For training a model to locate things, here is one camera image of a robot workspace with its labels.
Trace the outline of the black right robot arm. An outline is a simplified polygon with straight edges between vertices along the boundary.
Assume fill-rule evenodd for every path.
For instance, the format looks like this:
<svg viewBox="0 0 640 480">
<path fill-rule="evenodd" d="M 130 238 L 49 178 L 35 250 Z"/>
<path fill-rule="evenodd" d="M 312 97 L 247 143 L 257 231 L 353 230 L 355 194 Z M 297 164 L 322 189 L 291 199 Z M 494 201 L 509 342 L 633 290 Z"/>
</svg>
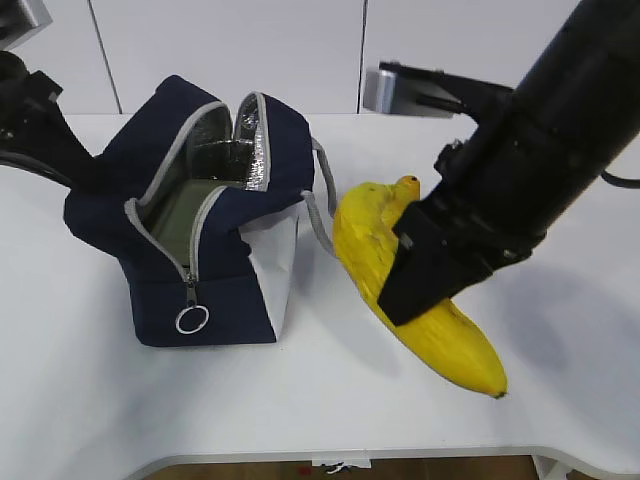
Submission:
<svg viewBox="0 0 640 480">
<path fill-rule="evenodd" d="M 639 132 L 639 5 L 582 1 L 516 88 L 381 62 L 364 107 L 476 122 L 444 146 L 439 183 L 392 224 L 399 247 L 377 302 L 405 325 L 527 260 Z"/>
</svg>

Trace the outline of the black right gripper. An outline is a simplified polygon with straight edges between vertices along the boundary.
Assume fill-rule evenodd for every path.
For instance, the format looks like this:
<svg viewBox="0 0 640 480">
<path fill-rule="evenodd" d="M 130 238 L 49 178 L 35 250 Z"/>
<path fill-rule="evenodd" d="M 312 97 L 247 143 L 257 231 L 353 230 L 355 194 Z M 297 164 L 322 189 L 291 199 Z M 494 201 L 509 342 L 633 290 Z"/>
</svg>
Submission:
<svg viewBox="0 0 640 480">
<path fill-rule="evenodd" d="M 545 237 L 530 187 L 544 152 L 544 141 L 525 137 L 441 150 L 440 181 L 393 226 L 399 248 L 377 300 L 393 325 L 531 256 Z"/>
</svg>

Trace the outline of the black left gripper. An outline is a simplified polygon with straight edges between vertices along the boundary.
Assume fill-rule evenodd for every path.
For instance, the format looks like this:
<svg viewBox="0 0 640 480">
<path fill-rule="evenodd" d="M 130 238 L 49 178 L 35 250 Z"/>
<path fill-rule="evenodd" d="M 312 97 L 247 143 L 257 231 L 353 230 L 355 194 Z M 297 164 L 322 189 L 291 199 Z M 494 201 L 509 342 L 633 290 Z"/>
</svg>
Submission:
<svg viewBox="0 0 640 480">
<path fill-rule="evenodd" d="M 61 115 L 62 87 L 17 55 L 1 53 L 1 161 L 40 163 L 71 188 L 98 189 L 93 157 Z"/>
</svg>

